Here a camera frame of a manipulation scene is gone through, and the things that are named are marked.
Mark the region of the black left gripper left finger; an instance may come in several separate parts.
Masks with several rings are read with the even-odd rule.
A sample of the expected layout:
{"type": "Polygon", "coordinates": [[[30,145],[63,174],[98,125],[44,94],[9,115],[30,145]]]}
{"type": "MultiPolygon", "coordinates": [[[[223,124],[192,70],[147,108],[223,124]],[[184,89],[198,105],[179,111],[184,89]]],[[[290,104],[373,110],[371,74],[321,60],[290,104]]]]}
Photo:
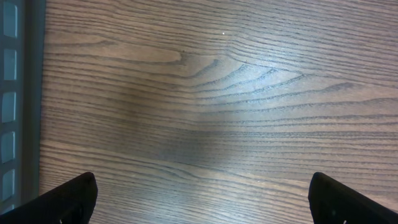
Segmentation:
{"type": "Polygon", "coordinates": [[[1,224],[87,224],[97,196],[95,176],[85,172],[1,215],[1,224]]]}

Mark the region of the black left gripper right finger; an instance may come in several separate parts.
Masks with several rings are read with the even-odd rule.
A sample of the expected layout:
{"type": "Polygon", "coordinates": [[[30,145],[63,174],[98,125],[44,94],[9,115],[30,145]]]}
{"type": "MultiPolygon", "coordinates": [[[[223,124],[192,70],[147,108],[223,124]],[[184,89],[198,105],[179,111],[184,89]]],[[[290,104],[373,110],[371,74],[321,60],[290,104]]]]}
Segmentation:
{"type": "Polygon", "coordinates": [[[397,213],[324,173],[314,173],[308,191],[314,224],[397,224],[397,213]]]}

